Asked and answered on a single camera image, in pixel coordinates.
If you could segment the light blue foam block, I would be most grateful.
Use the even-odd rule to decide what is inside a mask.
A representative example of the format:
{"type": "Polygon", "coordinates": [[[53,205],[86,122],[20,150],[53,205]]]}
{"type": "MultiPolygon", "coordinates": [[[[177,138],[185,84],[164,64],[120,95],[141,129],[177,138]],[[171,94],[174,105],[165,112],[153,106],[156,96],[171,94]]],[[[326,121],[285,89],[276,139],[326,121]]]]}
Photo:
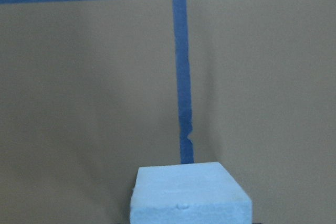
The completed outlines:
{"type": "Polygon", "coordinates": [[[138,169],[130,223],[252,221],[252,200],[219,162],[138,169]]]}

